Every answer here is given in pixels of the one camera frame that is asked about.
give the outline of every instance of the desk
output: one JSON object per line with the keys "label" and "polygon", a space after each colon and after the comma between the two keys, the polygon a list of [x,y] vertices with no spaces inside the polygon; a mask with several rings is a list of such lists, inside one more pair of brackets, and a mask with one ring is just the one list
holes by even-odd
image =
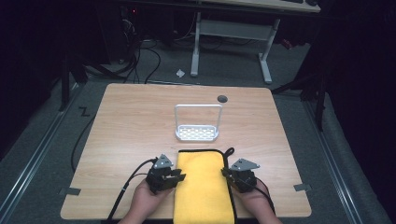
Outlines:
{"label": "desk", "polygon": [[[219,104],[219,95],[228,97],[223,105],[219,137],[213,143],[177,141],[174,106],[179,104]],[[216,148],[258,163],[257,177],[270,189],[279,217],[307,217],[311,208],[304,191],[288,139],[271,92],[265,88],[126,85],[110,84],[92,125],[71,188],[78,196],[67,195],[61,211],[65,219],[106,219],[122,186],[148,159],[164,153],[177,163],[180,149]],[[147,172],[150,165],[141,169]],[[114,218],[128,211],[139,176],[126,190]],[[238,217],[251,217],[235,197]],[[174,194],[150,218],[173,218]]]}
{"label": "desk", "polygon": [[[292,10],[299,12],[320,12],[318,6],[311,7],[306,2],[302,4],[280,0],[201,0],[201,2],[222,3],[236,6],[264,7],[278,10]],[[259,53],[262,76],[265,83],[271,84],[272,78],[267,64],[267,57],[276,36],[280,19],[275,19],[273,25],[252,25],[239,22],[201,20],[201,13],[197,14],[195,26],[195,45],[191,61],[191,75],[198,76],[199,68],[199,39],[200,35],[219,35],[236,38],[254,39],[265,41],[263,52]]]}

